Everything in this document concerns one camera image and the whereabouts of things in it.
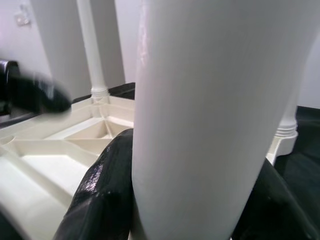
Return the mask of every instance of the cream plastic tray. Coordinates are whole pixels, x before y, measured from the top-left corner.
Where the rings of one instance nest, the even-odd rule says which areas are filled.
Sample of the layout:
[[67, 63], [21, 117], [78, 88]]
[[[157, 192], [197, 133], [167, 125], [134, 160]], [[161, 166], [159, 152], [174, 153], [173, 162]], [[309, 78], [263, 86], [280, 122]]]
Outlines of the cream plastic tray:
[[0, 211], [28, 240], [51, 240], [88, 168], [134, 126], [133, 100], [87, 99], [63, 116], [0, 129]]

